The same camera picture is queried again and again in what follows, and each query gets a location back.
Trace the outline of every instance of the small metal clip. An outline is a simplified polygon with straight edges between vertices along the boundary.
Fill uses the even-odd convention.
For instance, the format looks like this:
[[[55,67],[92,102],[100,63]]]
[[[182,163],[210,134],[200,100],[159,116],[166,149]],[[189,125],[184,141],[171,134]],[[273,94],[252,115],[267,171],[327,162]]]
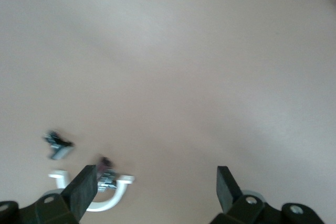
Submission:
[[[74,146],[72,142],[66,142],[56,131],[50,131],[45,136],[44,139],[51,144],[51,148],[54,153],[51,154],[50,158],[59,160],[64,158],[70,151],[73,150]]]

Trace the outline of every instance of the white u-shaped handle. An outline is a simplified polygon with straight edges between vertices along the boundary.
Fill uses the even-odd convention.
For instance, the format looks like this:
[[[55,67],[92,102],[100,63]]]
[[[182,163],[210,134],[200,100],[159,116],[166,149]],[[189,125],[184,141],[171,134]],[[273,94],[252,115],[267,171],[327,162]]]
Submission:
[[[66,170],[54,170],[49,174],[49,177],[56,179],[57,188],[64,189],[69,183],[69,173]],[[134,176],[121,175],[117,179],[117,188],[111,199],[103,202],[92,202],[86,211],[90,212],[101,212],[106,211],[114,207],[124,195],[127,185],[133,183]]]

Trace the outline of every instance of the screw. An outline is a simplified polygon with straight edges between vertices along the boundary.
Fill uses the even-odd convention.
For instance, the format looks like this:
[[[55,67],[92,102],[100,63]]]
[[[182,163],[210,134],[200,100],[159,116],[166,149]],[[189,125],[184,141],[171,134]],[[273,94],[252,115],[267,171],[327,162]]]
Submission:
[[[54,197],[53,197],[53,196],[50,196],[50,197],[48,197],[48,198],[45,198],[44,203],[50,203],[50,202],[52,202],[53,200],[54,200]]]
[[[303,210],[301,207],[299,206],[296,206],[296,205],[292,205],[290,206],[290,210],[294,213],[294,214],[297,214],[297,215],[301,215],[303,214]]]
[[[7,208],[8,208],[8,204],[4,204],[4,205],[0,206],[0,212],[5,211]]]
[[[246,201],[247,201],[247,203],[249,203],[251,205],[254,205],[254,204],[256,204],[258,202],[254,197],[251,197],[251,196],[248,196],[246,198]]]

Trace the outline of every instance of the beige tabletop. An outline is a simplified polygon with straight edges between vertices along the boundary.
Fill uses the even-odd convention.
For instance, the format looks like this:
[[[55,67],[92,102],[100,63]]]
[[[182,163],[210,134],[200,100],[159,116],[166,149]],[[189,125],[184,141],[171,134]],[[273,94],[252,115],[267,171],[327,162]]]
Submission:
[[[0,0],[0,31],[0,200],[104,155],[136,181],[82,224],[209,223],[218,165],[336,222],[336,0]]]

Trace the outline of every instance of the white plastic handle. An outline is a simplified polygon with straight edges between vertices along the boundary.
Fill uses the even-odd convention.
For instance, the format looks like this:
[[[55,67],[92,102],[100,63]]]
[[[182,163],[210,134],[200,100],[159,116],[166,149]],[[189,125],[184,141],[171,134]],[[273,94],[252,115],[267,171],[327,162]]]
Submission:
[[[64,189],[70,183],[69,173],[66,170],[54,170],[49,174],[49,177],[56,178],[57,188]],[[103,202],[92,202],[86,211],[101,212],[111,209],[118,204],[127,189],[127,185],[132,184],[134,179],[134,176],[120,176],[117,179],[117,188],[113,197]]]

